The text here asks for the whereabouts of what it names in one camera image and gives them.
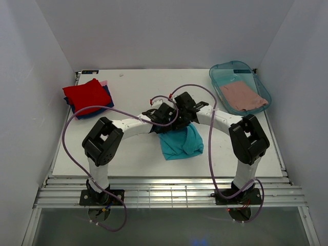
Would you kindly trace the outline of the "teal t shirt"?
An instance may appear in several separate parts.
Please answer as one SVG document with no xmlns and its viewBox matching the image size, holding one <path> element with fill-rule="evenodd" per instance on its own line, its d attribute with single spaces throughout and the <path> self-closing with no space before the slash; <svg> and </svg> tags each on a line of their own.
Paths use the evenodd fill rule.
<svg viewBox="0 0 328 246">
<path fill-rule="evenodd" d="M 166 161 L 195 157 L 202 154 L 204 149 L 202 137 L 193 124 L 159 134 L 159 142 Z"/>
</svg>

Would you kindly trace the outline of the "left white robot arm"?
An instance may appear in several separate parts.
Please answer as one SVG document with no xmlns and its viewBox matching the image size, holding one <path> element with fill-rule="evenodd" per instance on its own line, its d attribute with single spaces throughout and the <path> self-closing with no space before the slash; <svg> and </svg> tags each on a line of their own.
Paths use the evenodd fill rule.
<svg viewBox="0 0 328 246">
<path fill-rule="evenodd" d="M 155 130 L 169 129 L 179 110 L 162 103 L 156 108 L 124 120 L 100 118 L 82 142 L 91 177 L 87 180 L 89 196 L 98 203 L 108 198 L 108 163 L 114 158 L 122 140 Z"/>
</svg>

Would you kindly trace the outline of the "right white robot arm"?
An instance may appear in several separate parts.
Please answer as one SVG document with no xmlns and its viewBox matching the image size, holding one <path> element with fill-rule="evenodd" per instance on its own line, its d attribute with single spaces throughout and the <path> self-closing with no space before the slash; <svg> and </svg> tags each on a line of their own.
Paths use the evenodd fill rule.
<svg viewBox="0 0 328 246">
<path fill-rule="evenodd" d="M 174 98 L 178 108 L 187 113 L 200 125 L 207 125 L 208 160 L 210 174 L 217 196 L 230 200 L 254 188 L 256 170 L 261 158 L 265 155 L 270 142 L 256 116 L 249 114 L 241 117 L 220 111 L 208 103 L 196 103 L 191 96 L 184 92 Z M 217 129 L 230 137 L 233 152 L 238 160 L 237 170 L 232 182 L 233 193 L 222 193 L 216 183 L 212 165 L 212 132 Z"/>
</svg>

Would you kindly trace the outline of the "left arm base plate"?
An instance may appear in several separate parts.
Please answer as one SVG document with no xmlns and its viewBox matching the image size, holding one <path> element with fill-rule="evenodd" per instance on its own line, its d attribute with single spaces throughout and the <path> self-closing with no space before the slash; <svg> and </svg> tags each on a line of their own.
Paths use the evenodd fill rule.
<svg viewBox="0 0 328 246">
<path fill-rule="evenodd" d="M 79 205 L 80 206 L 108 206 L 108 205 L 121 206 L 122 203 L 118 199 L 104 192 L 97 193 L 89 190 L 82 190 L 80 194 Z"/>
</svg>

